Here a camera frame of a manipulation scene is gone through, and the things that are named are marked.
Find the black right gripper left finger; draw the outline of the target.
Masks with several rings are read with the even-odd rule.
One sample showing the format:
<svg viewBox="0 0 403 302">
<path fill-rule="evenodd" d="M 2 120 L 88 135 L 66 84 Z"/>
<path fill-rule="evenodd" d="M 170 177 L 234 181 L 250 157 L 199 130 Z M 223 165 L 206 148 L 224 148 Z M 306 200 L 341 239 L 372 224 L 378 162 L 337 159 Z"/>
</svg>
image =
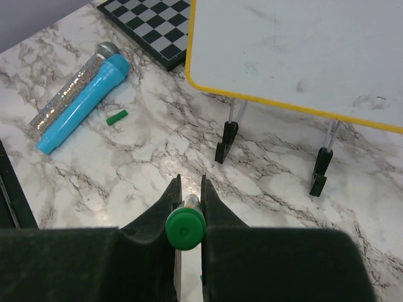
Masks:
<svg viewBox="0 0 403 302">
<path fill-rule="evenodd" d="M 175 177 L 123 228 L 1 230 L 1 300 L 177 301 L 165 224 L 180 199 Z"/>
</svg>

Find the white whiteboard marker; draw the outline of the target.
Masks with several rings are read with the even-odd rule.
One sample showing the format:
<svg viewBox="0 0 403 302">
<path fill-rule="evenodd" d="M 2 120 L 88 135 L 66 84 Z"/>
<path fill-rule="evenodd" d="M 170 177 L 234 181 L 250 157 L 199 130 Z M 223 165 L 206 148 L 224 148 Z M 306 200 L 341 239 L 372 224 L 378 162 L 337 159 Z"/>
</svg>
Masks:
<svg viewBox="0 0 403 302">
<path fill-rule="evenodd" d="M 177 250 L 191 250 L 203 240 L 207 224 L 197 195 L 187 195 L 171 212 L 165 231 L 169 243 Z"/>
</svg>

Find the yellow framed whiteboard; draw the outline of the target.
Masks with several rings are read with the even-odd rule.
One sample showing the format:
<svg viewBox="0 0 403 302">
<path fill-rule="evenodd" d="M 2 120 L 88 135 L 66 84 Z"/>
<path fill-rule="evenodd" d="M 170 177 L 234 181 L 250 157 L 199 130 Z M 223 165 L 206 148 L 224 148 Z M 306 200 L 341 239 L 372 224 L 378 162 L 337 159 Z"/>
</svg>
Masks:
<svg viewBox="0 0 403 302">
<path fill-rule="evenodd" d="M 401 1 L 193 1 L 197 90 L 400 133 Z"/>
</svg>

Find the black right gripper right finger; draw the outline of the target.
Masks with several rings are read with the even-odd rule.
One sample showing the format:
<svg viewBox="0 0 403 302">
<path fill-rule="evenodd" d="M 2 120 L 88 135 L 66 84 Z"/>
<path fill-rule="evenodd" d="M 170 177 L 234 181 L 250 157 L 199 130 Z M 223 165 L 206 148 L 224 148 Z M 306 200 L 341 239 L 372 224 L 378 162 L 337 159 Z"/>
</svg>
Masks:
<svg viewBox="0 0 403 302">
<path fill-rule="evenodd" d="M 360 252 L 328 228 L 246 225 L 201 181 L 205 301 L 375 301 Z"/>
</svg>

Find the green marker cap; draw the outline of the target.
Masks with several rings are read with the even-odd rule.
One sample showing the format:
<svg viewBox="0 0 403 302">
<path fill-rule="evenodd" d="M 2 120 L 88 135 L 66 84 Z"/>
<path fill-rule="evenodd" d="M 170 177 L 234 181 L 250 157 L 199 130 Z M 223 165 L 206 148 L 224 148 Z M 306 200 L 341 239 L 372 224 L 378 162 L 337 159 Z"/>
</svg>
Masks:
<svg viewBox="0 0 403 302">
<path fill-rule="evenodd" d="M 106 119 L 106 124 L 108 126 L 111 126 L 115 124 L 117 121 L 120 121 L 122 118 L 126 117 L 128 115 L 128 112 L 124 109 L 121 110 L 120 112 L 116 113 L 115 115 L 109 117 Z"/>
</svg>

